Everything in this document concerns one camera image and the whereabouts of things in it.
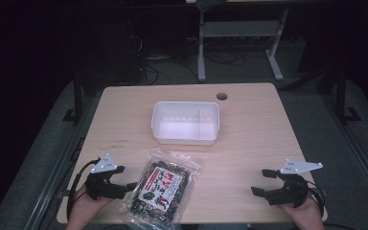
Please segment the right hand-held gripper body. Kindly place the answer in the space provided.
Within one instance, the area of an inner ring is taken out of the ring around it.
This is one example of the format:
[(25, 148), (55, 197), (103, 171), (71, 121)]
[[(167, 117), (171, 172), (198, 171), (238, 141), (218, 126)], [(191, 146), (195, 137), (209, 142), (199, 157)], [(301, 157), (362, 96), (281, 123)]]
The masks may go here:
[(295, 207), (301, 206), (311, 188), (301, 173), (322, 169), (322, 163), (312, 163), (287, 159), (280, 170), (278, 178), (282, 179), (284, 186), (277, 190), (266, 191), (266, 200), (270, 205), (293, 203)]

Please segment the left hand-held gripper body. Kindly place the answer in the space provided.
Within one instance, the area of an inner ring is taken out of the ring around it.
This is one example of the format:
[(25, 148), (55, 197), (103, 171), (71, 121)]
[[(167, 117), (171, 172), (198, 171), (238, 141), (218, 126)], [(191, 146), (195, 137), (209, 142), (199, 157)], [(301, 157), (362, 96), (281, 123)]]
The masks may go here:
[(90, 170), (90, 174), (85, 181), (86, 192), (93, 199), (107, 197), (112, 199), (123, 199), (126, 193), (122, 185), (113, 184), (110, 178), (114, 175), (109, 171), (118, 167), (109, 153), (106, 153), (95, 166)]

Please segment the clear packet of dried seaweed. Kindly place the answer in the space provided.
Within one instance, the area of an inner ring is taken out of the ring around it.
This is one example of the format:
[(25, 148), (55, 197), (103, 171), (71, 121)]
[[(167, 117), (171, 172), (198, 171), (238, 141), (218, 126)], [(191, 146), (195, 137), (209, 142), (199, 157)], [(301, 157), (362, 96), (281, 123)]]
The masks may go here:
[(122, 204), (123, 221), (131, 230), (180, 230), (202, 169), (186, 152), (153, 149), (139, 181)]

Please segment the white plastic container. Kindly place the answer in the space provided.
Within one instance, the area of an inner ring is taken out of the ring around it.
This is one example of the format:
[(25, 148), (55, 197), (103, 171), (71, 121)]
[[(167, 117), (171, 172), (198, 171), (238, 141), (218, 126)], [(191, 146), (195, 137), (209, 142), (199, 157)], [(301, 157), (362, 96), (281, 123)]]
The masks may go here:
[(159, 144), (213, 146), (220, 129), (219, 106), (210, 102), (158, 102), (151, 130)]

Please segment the person's left hand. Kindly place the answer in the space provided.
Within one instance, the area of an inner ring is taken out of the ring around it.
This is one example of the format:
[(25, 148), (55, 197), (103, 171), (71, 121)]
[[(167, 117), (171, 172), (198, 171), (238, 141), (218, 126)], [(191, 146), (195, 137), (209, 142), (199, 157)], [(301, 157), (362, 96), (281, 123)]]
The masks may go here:
[(109, 203), (111, 198), (91, 198), (82, 185), (76, 193), (76, 198), (65, 230), (83, 230), (90, 221), (100, 213)]

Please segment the person's right hand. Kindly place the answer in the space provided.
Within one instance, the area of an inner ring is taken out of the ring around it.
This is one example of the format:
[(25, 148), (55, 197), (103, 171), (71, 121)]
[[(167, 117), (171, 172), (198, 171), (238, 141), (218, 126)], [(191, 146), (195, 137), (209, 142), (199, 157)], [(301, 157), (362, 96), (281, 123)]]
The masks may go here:
[(316, 200), (308, 194), (305, 202), (294, 207), (292, 203), (278, 205), (300, 230), (326, 230)]

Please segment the black metal stand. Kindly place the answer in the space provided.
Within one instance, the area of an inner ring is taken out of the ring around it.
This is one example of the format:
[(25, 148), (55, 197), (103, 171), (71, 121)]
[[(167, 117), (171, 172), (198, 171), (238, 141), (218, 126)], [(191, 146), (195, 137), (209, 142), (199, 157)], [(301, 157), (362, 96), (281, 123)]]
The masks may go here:
[(344, 70), (344, 66), (339, 64), (337, 67), (336, 77), (336, 102), (335, 113), (338, 120), (346, 125), (348, 122), (360, 121), (361, 118), (357, 114), (357, 111), (353, 107), (346, 106), (346, 82), (347, 74)]
[(76, 126), (82, 115), (82, 91), (81, 91), (81, 75), (77, 73), (73, 80), (74, 107), (66, 111), (63, 121), (72, 122)]

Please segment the aluminium rail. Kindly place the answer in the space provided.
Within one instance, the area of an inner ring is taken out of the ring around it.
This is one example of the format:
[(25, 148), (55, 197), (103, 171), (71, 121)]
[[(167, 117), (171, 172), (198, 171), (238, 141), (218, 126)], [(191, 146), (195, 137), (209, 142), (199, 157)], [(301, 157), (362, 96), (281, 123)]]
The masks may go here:
[(31, 183), (39, 185), (40, 189), (25, 230), (38, 230), (47, 213), (54, 216), (50, 207), (57, 200), (58, 192), (62, 191), (62, 185), (68, 185), (95, 110), (96, 106), (89, 104), (77, 122), (63, 121), (61, 117), (59, 127), (45, 127), (47, 132), (38, 136), (30, 174), (35, 175)]
[(332, 120), (337, 126), (339, 132), (342, 134), (343, 138), (345, 139), (348, 146), (352, 150), (353, 155), (355, 156), (356, 161), (358, 163), (359, 169), (361, 170), (364, 178), (368, 183), (368, 158), (365, 156), (363, 148), (359, 145), (359, 142), (354, 137), (353, 132), (336, 115), (336, 109), (334, 108), (332, 100), (328, 96), (324, 95), (322, 95), (320, 99), (325, 105), (329, 114), (331, 115)]

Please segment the white metal desk frame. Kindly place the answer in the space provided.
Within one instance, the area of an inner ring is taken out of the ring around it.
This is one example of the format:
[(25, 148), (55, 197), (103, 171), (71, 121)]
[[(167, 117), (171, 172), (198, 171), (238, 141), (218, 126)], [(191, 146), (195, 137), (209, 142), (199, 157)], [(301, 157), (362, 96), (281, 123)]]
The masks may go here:
[(204, 38), (217, 37), (257, 37), (272, 36), (274, 41), (270, 49), (265, 51), (267, 61), (276, 81), (282, 81), (284, 76), (276, 60), (276, 52), (279, 46), (284, 27), (287, 22), (289, 9), (283, 9), (278, 20), (262, 21), (218, 21), (207, 22), (204, 14), (213, 7), (222, 6), (226, 2), (252, 3), (260, 0), (186, 0), (187, 4), (195, 3), (199, 10), (198, 30), (198, 54), (197, 54), (197, 79), (206, 81), (204, 61)]

